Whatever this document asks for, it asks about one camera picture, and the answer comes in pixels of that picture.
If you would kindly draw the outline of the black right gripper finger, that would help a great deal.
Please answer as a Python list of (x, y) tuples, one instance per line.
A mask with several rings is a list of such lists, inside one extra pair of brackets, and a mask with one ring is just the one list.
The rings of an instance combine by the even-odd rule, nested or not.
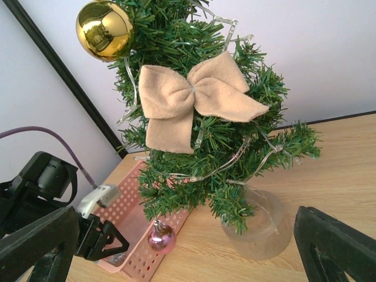
[(300, 206), (294, 238), (309, 281), (375, 281), (375, 239), (364, 233)]

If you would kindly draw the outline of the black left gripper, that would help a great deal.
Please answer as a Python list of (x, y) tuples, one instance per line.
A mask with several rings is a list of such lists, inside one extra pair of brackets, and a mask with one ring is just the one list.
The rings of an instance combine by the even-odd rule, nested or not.
[(130, 243), (109, 220), (78, 217), (72, 206), (55, 210), (1, 239), (1, 281), (65, 281), (72, 258), (99, 260), (124, 253)]

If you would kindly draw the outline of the round wooden tree base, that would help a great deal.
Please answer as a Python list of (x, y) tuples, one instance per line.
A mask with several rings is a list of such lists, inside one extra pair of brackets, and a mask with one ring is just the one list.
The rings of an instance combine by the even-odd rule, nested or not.
[(247, 187), (246, 202), (253, 208), (244, 231), (224, 221), (221, 227), (236, 252), (248, 260), (269, 260), (282, 253), (292, 237), (292, 227), (283, 202), (265, 190)]

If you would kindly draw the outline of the pink perforated plastic basket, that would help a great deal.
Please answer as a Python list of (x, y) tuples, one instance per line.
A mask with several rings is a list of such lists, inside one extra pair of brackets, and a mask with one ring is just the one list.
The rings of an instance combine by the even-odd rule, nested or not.
[(120, 196), (110, 207), (98, 207), (93, 212), (101, 222), (113, 223), (130, 243), (126, 252), (101, 259), (97, 265), (110, 273), (123, 274), (131, 281), (150, 281), (165, 256), (155, 252), (147, 242), (153, 223), (145, 217), (138, 194), (138, 177), (145, 167), (143, 161), (138, 161), (118, 184)]

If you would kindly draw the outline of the pink bauble ornament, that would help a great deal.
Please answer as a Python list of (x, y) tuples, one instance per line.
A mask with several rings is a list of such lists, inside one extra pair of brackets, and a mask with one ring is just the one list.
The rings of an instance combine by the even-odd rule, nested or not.
[(153, 222), (152, 231), (147, 237), (147, 242), (153, 251), (168, 254), (174, 249), (176, 241), (176, 233), (171, 226), (164, 224), (160, 219)]

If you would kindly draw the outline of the gold bauble ornament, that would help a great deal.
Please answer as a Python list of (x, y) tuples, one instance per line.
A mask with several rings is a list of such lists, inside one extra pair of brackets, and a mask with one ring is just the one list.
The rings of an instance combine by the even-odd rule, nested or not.
[(134, 24), (117, 3), (91, 1), (77, 15), (76, 35), (89, 55), (104, 62), (113, 62), (129, 54)]

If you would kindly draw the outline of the small green christmas tree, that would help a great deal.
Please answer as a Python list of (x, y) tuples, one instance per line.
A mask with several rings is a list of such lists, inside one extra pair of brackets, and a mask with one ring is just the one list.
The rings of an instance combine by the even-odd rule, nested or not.
[[(233, 37), (236, 21), (199, 19), (205, 1), (120, 1), (136, 24), (130, 68), (137, 74), (143, 63), (158, 63), (182, 75), (204, 59), (218, 55)], [(246, 77), (251, 98), (270, 110), (249, 123), (193, 116), (194, 153), (150, 151), (140, 177), (140, 196), (147, 219), (208, 204), (214, 216), (246, 229), (253, 208), (246, 203), (241, 182), (275, 167), (289, 167), (295, 159), (317, 158), (316, 131), (297, 123), (276, 136), (271, 132), (283, 119), (287, 95), (281, 76), (264, 64), (264, 53), (252, 43), (235, 43), (235, 61)]]

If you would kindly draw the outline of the clear led string lights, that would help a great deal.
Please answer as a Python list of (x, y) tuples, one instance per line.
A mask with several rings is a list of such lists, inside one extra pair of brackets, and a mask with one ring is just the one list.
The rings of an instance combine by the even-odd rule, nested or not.
[(255, 208), (244, 183), (316, 153), (315, 134), (297, 124), (270, 136), (287, 95), (250, 37), (234, 35), (237, 20), (207, 1), (119, 1), (133, 26), (116, 63), (116, 87), (137, 121), (127, 145), (148, 152), (139, 179), (147, 219), (208, 204), (237, 232)]

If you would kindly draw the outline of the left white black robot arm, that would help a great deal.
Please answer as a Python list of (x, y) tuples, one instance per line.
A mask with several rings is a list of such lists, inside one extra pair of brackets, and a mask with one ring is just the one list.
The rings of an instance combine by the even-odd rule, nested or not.
[[(78, 167), (49, 153), (35, 153), (12, 180), (1, 183), (1, 237), (69, 206), (78, 192), (77, 171)], [(95, 206), (108, 208), (119, 195), (117, 186), (102, 184), (80, 202), (76, 256), (98, 261), (129, 249), (112, 222), (92, 214)]]

